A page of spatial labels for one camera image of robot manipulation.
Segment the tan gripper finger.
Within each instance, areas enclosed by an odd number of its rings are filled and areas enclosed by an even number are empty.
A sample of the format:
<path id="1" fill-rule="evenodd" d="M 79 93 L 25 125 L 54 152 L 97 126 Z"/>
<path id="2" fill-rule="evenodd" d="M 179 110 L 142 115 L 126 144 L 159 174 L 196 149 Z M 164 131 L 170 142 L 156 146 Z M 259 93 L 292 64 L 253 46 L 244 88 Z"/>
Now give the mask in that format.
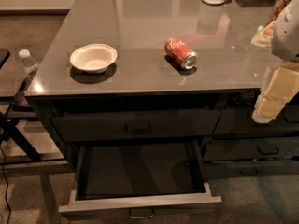
<path id="1" fill-rule="evenodd" d="M 285 105 L 299 92 L 299 63 L 283 62 L 268 67 L 261 83 L 252 119 L 261 124 L 274 120 Z"/>

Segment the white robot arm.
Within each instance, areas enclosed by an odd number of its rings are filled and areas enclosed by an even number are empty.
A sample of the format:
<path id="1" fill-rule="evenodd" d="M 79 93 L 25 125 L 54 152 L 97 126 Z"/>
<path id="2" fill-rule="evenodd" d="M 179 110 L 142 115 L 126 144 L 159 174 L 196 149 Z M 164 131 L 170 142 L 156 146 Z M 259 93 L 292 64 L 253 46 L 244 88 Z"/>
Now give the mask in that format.
<path id="1" fill-rule="evenodd" d="M 272 28 L 271 51 L 282 60 L 277 68 L 268 67 L 252 118 L 265 124 L 274 120 L 299 92 L 299 0 L 291 2 L 267 26 Z"/>

